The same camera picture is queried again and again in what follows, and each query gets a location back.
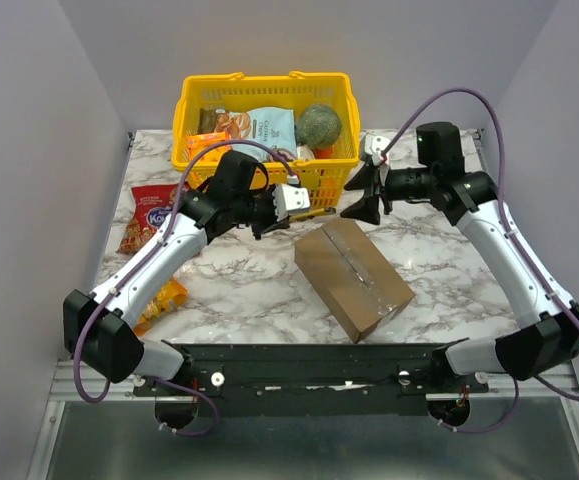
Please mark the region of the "yellow utility knife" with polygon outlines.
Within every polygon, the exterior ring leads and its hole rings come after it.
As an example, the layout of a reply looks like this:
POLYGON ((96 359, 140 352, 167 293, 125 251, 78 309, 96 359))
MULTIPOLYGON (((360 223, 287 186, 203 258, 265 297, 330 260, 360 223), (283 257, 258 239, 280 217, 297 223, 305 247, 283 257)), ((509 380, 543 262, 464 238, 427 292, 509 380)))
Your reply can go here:
POLYGON ((334 207, 324 207, 324 208, 318 208, 318 209, 310 210, 307 213, 293 215, 289 218, 289 220, 291 223, 303 222, 303 221, 315 219, 317 217, 329 216, 329 215, 335 215, 335 214, 336 214, 336 209, 334 207))

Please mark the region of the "brown cardboard express box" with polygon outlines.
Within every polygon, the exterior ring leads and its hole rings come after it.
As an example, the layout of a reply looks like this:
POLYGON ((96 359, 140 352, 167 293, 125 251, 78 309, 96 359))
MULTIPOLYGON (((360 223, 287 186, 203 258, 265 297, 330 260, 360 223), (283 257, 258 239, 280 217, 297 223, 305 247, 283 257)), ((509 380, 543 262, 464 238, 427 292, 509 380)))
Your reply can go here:
POLYGON ((415 297, 353 220, 335 218, 299 238, 294 261, 355 344, 415 297))

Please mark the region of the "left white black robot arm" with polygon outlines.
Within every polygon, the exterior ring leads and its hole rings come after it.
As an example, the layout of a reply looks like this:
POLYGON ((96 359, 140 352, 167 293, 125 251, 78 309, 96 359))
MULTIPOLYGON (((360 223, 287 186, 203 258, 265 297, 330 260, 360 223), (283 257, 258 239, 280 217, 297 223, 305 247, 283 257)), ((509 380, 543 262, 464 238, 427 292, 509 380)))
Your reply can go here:
POLYGON ((65 344, 73 354, 74 381, 86 363, 108 384, 131 375, 156 380, 170 395, 191 384, 191 359, 182 348, 140 339, 134 328, 146 306, 180 267, 215 238, 244 225, 254 237, 286 228, 290 216, 310 207, 297 175, 258 189, 250 184, 264 168, 229 150, 212 177, 197 189, 177 192, 164 223, 127 264, 92 292, 75 290, 63 304, 65 344))

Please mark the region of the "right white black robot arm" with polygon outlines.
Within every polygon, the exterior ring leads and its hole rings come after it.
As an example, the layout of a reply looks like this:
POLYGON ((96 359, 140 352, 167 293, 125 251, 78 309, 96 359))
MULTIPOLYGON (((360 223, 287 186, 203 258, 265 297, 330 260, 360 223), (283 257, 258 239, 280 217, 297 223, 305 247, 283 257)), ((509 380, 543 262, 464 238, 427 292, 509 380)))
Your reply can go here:
POLYGON ((491 177, 466 171, 459 129, 450 122, 418 127, 416 168, 391 168, 387 145, 387 138, 375 134, 361 140, 362 166, 345 188, 363 195, 342 217, 377 225, 395 201, 430 204, 476 248, 518 325, 512 334, 457 341, 437 350, 428 370, 431 384, 449 392, 465 375, 477 372, 506 373, 524 381, 575 358, 579 302, 553 279, 515 229, 491 177))

